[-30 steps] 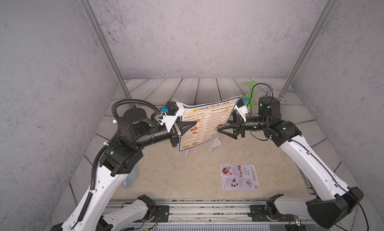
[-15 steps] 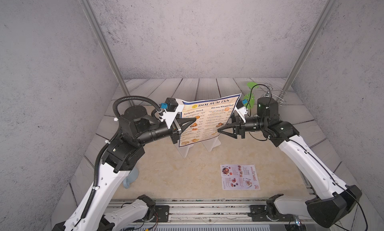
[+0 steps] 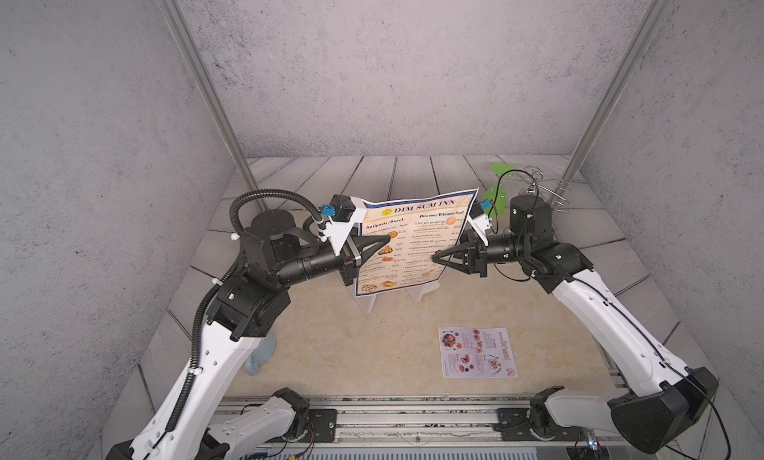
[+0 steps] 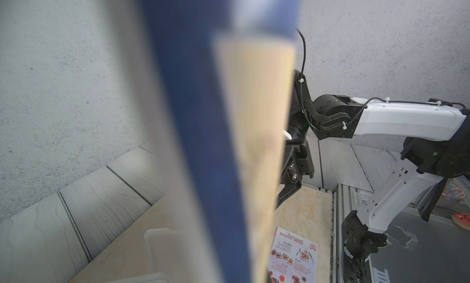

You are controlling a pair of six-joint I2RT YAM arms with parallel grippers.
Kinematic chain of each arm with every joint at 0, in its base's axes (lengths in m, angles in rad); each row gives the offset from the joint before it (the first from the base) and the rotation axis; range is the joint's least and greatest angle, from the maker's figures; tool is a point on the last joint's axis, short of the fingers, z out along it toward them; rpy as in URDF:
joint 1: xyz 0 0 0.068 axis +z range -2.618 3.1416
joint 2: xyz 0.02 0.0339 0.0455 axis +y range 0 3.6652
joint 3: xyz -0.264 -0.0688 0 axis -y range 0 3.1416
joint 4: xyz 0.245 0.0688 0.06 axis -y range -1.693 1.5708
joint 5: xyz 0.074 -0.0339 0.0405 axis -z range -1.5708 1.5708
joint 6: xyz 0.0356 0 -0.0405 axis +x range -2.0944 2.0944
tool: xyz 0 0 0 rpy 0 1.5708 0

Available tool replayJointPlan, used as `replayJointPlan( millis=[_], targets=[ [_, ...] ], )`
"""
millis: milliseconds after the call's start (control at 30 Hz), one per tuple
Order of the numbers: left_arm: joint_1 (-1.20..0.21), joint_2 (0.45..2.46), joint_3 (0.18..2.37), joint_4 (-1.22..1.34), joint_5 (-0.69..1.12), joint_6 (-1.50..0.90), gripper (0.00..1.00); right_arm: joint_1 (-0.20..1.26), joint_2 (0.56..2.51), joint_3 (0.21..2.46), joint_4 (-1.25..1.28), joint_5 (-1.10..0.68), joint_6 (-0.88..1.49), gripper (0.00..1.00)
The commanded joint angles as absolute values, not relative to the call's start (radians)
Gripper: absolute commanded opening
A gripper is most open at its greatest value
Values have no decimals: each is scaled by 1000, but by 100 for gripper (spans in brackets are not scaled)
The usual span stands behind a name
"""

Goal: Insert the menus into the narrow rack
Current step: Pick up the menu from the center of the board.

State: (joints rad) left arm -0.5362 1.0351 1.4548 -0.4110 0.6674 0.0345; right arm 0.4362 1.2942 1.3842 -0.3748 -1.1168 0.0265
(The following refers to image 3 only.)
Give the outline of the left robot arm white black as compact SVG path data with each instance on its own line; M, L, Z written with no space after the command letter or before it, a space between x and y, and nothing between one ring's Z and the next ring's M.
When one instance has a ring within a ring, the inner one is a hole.
M239 228L232 270L203 298L193 322L191 357L170 394L135 439L111 459L240 459L278 437L306 430L310 404L290 388L231 423L212 424L247 358L290 305L290 286L332 272L346 284L390 237L360 235L353 222L326 223L330 236L298 227L288 211L264 211Z

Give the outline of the Dim Sum Inn blue-bordered menu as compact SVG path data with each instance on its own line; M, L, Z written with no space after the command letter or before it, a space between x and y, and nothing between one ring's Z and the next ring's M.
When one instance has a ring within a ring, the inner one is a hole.
M379 295L439 280L445 267L432 256L457 244L477 195L476 189L464 189L425 199L366 201L359 233L387 235L390 241L360 268L355 294Z

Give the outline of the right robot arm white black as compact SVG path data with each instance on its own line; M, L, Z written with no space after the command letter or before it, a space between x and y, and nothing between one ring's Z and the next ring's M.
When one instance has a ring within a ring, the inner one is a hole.
M552 217L552 207L538 195L518 195L509 203L509 232L493 233L479 221L459 244L432 259L481 277L493 264L518 263L590 331L626 380L626 390L612 394L573 392L564 386L535 394L527 414L534 437L549 440L572 427L602 430L655 454L711 408L718 380L704 366L688 366L650 334L582 251L556 240Z

